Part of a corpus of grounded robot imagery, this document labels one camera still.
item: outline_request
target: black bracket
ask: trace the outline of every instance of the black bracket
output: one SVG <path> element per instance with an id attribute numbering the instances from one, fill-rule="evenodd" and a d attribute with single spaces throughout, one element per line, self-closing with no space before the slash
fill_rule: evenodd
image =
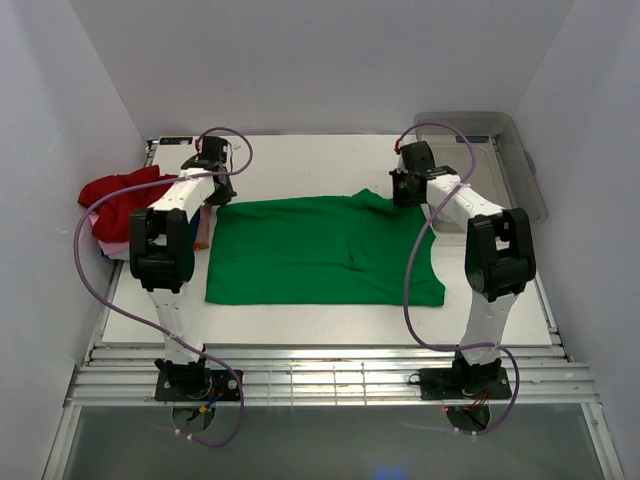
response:
<path id="1" fill-rule="evenodd" d="M 401 165 L 389 172 L 396 208 L 418 207 L 427 203 L 427 182 L 439 175 L 455 175 L 448 166 L 436 167 L 431 147 L 425 141 L 410 143 L 398 149 Z"/>
<path id="2" fill-rule="evenodd" d="M 498 250 L 496 238 L 508 242 L 508 246 Z M 522 293 L 536 275 L 527 212 L 512 208 L 499 215 L 470 218 L 464 269 L 471 288 L 489 302 L 509 293 Z"/>
<path id="3" fill-rule="evenodd" d="M 158 402 L 196 402 L 207 401 L 207 395 L 213 390 L 214 396 L 220 396 L 218 402 L 237 402 L 240 400 L 240 388 L 231 372 L 224 369 L 209 369 L 205 360 L 187 365 L 173 364 L 157 359 L 160 370 L 156 383 L 154 399 Z M 234 370 L 240 380 L 243 371 Z"/>
<path id="4" fill-rule="evenodd" d="M 205 136 L 202 139 L 200 153 L 188 159 L 181 168 L 182 170 L 203 168 L 209 172 L 226 172 L 228 158 L 231 158 L 231 144 L 227 140 Z M 215 190 L 206 200 L 209 205 L 226 205 L 237 195 L 231 185 L 231 177 L 216 176 L 213 177 L 213 183 Z"/>
<path id="5" fill-rule="evenodd" d="M 469 365 L 464 356 L 457 352 L 451 368 L 422 368 L 418 370 L 417 381 L 410 385 L 420 386 L 422 400 L 466 399 L 481 394 L 487 389 L 490 400 L 511 398 L 511 388 L 507 372 L 496 359 L 487 365 Z"/>
<path id="6" fill-rule="evenodd" d="M 187 214 L 174 208 L 168 212 L 137 208 L 129 216 L 129 261 L 131 274 L 148 291 L 156 288 L 178 293 L 195 270 L 193 242 Z M 166 245 L 154 240 L 166 235 Z"/>

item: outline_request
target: green cloth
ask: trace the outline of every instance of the green cloth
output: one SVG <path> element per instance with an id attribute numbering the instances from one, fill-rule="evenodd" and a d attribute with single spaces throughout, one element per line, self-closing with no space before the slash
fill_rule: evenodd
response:
<path id="1" fill-rule="evenodd" d="M 218 209 L 206 301 L 224 305 L 402 305 L 420 208 L 396 209 L 369 190 L 352 197 L 235 203 Z M 411 305 L 440 306 L 431 230 L 416 258 Z"/>

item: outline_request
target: metal base plate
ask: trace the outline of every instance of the metal base plate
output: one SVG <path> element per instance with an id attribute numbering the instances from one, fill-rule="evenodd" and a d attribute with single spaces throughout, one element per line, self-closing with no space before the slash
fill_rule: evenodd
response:
<path id="1" fill-rule="evenodd" d="M 451 368 L 423 368 L 418 371 L 418 375 L 420 377 L 418 383 L 422 400 L 460 400 L 467 398 L 458 388 L 450 387 L 450 385 L 455 384 L 455 382 L 451 381 Z M 489 390 L 488 400 L 511 398 L 511 387 L 504 368 L 500 368 L 498 380 L 489 383 L 486 388 Z M 466 393 L 473 396 L 479 392 Z"/>
<path id="2" fill-rule="evenodd" d="M 242 380 L 242 370 L 235 370 L 240 379 Z M 211 385 L 215 389 L 215 395 L 222 395 L 218 402 L 237 402 L 240 400 L 240 393 L 238 392 L 237 385 L 231 388 L 235 382 L 231 373 L 227 370 L 211 370 L 208 369 L 205 372 L 207 380 L 211 380 Z M 158 372 L 158 381 L 156 383 L 156 394 L 154 399 L 157 402 L 194 402 L 201 400 L 200 398 L 193 398 L 185 395 L 177 388 L 169 386 L 167 376 Z"/>

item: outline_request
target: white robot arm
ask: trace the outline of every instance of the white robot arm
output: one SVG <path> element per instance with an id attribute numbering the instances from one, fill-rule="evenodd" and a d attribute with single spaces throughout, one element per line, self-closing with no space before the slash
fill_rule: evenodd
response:
<path id="1" fill-rule="evenodd" d="M 236 195 L 228 176 L 197 176 L 226 171 L 231 159 L 229 142 L 205 136 L 202 149 L 182 165 L 177 182 L 157 202 L 130 216 L 130 264 L 155 305 L 160 324 L 185 342 L 203 349 L 197 322 L 189 311 L 188 282 L 195 269 L 193 238 L 189 223 L 204 203 L 224 205 Z M 185 395 L 205 390 L 204 358 L 172 338 L 165 338 L 165 358 L 156 366 L 171 387 Z"/>
<path id="2" fill-rule="evenodd" d="M 440 205 L 460 184 L 451 168 L 435 166 L 427 142 L 410 143 L 397 152 L 398 167 L 390 172 L 396 207 Z M 536 273 L 529 217 L 521 208 L 505 209 L 486 200 L 469 185 L 461 185 L 442 213 L 466 233 L 465 273 L 473 292 L 460 346 L 499 345 L 511 307 Z M 461 349 L 451 373 L 425 369 L 421 379 L 436 392 L 431 398 L 446 398 L 452 390 L 489 388 L 499 377 L 506 379 L 500 364 L 496 348 Z"/>

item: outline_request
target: white wall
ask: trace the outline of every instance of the white wall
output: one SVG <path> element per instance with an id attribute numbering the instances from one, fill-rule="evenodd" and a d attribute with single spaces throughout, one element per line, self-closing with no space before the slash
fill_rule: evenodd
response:
<path id="1" fill-rule="evenodd" d="M 627 478 L 640 478 L 639 25 L 634 0 L 578 0 L 515 112 L 549 209 L 539 268 Z"/>
<path id="2" fill-rule="evenodd" d="M 71 0 L 147 138 L 511 113 L 572 0 Z"/>
<path id="3" fill-rule="evenodd" d="M 144 142 L 67 0 L 0 1 L 0 476 L 40 478 L 99 309 L 73 268 L 88 181 Z M 111 267 L 87 232 L 87 269 Z"/>

